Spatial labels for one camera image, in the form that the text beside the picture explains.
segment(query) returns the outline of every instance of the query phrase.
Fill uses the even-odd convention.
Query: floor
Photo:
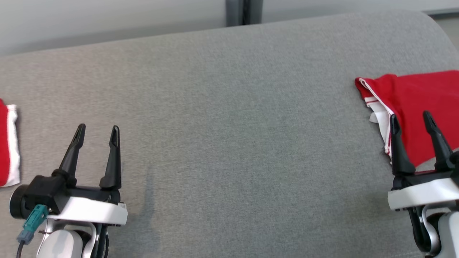
[[[459,17],[436,19],[436,22],[459,50]]]

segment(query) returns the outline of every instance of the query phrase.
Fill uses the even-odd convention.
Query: black cable
[[[108,245],[110,244],[110,242],[108,241],[108,234],[105,235],[105,255],[104,255],[104,258],[107,258],[108,257]]]
[[[24,247],[24,243],[25,243],[24,240],[21,240],[19,242],[19,247],[17,248],[16,258],[21,258],[22,248]]]

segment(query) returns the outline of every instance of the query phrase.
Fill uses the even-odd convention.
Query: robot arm
[[[395,178],[387,200],[391,210],[408,211],[413,236],[426,257],[459,258],[459,153],[453,153],[431,114],[424,111],[437,162],[435,170],[416,172],[409,161],[395,115],[391,116],[392,173]],[[427,216],[429,209],[448,213]]]
[[[16,188],[11,196],[10,214],[17,219],[27,219],[24,230],[30,217],[35,216],[34,208],[43,210],[45,207],[45,230],[41,232],[43,239],[37,258],[107,257],[107,228],[126,224],[128,211],[118,191],[121,188],[119,128],[113,126],[110,154],[99,188],[76,186],[75,171],[85,129],[84,124],[78,126],[59,169],[51,177],[36,176],[29,185]],[[75,226],[87,230],[72,229]],[[18,257],[23,244],[31,241],[35,230],[18,237]]]

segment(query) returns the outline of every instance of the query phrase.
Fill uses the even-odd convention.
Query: white fabric edge
[[[390,149],[391,149],[391,141],[390,141],[390,131],[391,131],[391,123],[390,123],[390,117],[391,115],[394,114],[394,112],[388,107],[386,106],[386,104],[384,104],[384,102],[381,101],[381,99],[378,97],[378,95],[373,91],[373,89],[371,88],[371,86],[363,79],[363,78],[359,78],[358,79],[359,82],[362,84],[363,87],[367,88],[371,94],[373,95],[373,97],[375,97],[376,100],[379,101],[379,103],[384,107],[384,109],[386,110],[388,116],[387,116],[387,121],[385,123],[387,123],[387,130],[386,131],[386,135],[381,135],[383,137],[383,140],[384,140],[384,152],[389,155],[389,157],[391,158],[392,160],[392,153],[390,152]]]
[[[19,156],[19,148],[17,144],[16,134],[16,105],[7,105],[8,114],[6,116],[6,132],[8,134],[8,151],[10,152],[10,171],[8,173],[8,180],[5,186],[12,186],[21,182],[21,176],[19,174],[19,162],[21,157]]]

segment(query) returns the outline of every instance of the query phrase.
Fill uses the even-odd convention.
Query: folded red garment
[[[0,99],[0,186],[19,184],[19,150],[17,147],[15,105]]]
[[[414,166],[435,156],[424,126],[424,110],[430,111],[451,148],[459,147],[459,71],[356,78],[355,85],[367,107],[373,109],[370,121],[379,123],[384,149],[390,157],[392,114],[398,118],[402,141]]]

